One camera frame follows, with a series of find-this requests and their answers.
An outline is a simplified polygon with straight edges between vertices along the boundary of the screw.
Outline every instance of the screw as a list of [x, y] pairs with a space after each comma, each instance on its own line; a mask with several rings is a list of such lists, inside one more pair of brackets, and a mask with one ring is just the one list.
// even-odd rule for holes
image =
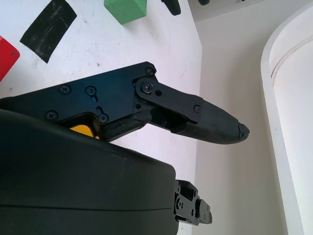
[[166, 126], [167, 125], [167, 121], [166, 120], [162, 120], [162, 126]]
[[148, 75], [153, 75], [153, 74], [155, 74], [155, 71], [153, 70], [153, 68], [147, 67], [147, 68], [146, 68], [146, 73], [147, 73]]
[[60, 86], [59, 91], [62, 94], [69, 94], [70, 93], [70, 86], [62, 85], [62, 86]]
[[57, 118], [58, 118], [58, 114], [56, 111], [48, 111], [46, 114], [45, 114], [45, 117], [46, 119], [48, 119], [49, 121], [55, 121]]
[[143, 92], [147, 93], [147, 94], [150, 94], [153, 91], [152, 84], [149, 82], [142, 83], [141, 88], [142, 88]]
[[195, 105], [195, 106], [194, 106], [194, 111], [195, 111], [196, 113], [200, 113], [200, 106], [199, 106], [199, 105]]
[[181, 199], [178, 199], [178, 200], [176, 201], [176, 209], [177, 209], [177, 210], [182, 209], [182, 205], [183, 205], [183, 203], [181, 202]]
[[108, 122], [109, 118], [105, 114], [100, 114], [98, 116], [98, 120], [99, 120], [100, 123], [104, 124], [104, 123]]
[[89, 86], [86, 88], [86, 93], [87, 93], [87, 95], [94, 95], [94, 94], [96, 94], [96, 88]]

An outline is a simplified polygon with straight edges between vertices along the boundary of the metal bracket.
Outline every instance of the metal bracket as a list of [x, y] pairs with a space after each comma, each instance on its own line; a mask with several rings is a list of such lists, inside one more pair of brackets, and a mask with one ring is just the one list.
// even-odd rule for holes
[[165, 86], [153, 79], [144, 77], [136, 82], [138, 96], [186, 118], [191, 123], [200, 122], [203, 99]]
[[188, 181], [176, 180], [174, 214], [181, 222], [211, 224], [210, 206], [200, 199], [198, 190]]

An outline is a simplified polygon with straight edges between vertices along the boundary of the white surface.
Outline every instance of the white surface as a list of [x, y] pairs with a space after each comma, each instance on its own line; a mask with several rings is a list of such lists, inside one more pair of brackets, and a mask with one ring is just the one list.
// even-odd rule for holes
[[211, 0], [210, 3], [205, 6], [201, 6], [198, 0], [188, 1], [195, 22], [199, 22], [265, 0]]
[[312, 27], [313, 3], [310, 3], [272, 34], [261, 63], [266, 108], [290, 235], [313, 233]]
[[311, 41], [288, 57], [280, 67], [274, 83], [286, 152], [305, 235], [313, 234], [312, 58]]
[[[193, 235], [302, 233], [299, 211], [292, 203], [294, 190], [284, 198], [291, 200], [288, 231], [286, 227], [280, 187], [288, 192], [292, 178], [288, 162], [274, 158], [267, 136], [260, 62], [273, 31], [308, 2], [266, 0], [196, 23], [203, 47], [201, 96], [246, 124], [251, 134], [230, 146], [199, 142], [196, 185], [211, 206], [213, 224], [194, 227]], [[287, 171], [279, 181], [276, 163], [280, 173]]]
[[[175, 17], [160, 0], [149, 0], [147, 16], [125, 25], [103, 0], [67, 1], [77, 18], [47, 64], [19, 40], [50, 0], [1, 1], [0, 35], [21, 53], [0, 82], [1, 98], [144, 61], [155, 65], [160, 82], [199, 94], [201, 43], [187, 0], [180, 0], [181, 15]], [[167, 162], [177, 178], [194, 182], [196, 140], [147, 125], [115, 143]], [[191, 234], [191, 226], [181, 224], [179, 234]]]

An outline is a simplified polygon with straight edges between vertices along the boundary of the white wall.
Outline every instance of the white wall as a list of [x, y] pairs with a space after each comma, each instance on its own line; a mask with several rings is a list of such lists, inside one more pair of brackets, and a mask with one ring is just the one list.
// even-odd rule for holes
[[272, 32], [308, 2], [266, 0], [196, 23], [203, 48], [201, 96], [251, 134], [236, 145], [198, 143], [195, 184], [211, 206], [213, 224], [194, 227], [194, 235], [287, 234], [262, 109], [260, 62]]

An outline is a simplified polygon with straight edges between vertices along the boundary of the white table surface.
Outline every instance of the white table surface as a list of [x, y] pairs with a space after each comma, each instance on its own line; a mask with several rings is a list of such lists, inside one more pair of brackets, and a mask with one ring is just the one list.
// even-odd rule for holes
[[[148, 0], [147, 16], [120, 25], [103, 0], [67, 0], [77, 14], [46, 64], [20, 39], [50, 0], [2, 0], [0, 35], [21, 54], [0, 82], [0, 98], [149, 61], [161, 83], [198, 94], [201, 43], [187, 0], [172, 16], [161, 0]], [[171, 164], [177, 179], [194, 183], [196, 140], [147, 125], [114, 142]], [[180, 223], [179, 235], [191, 226]]]

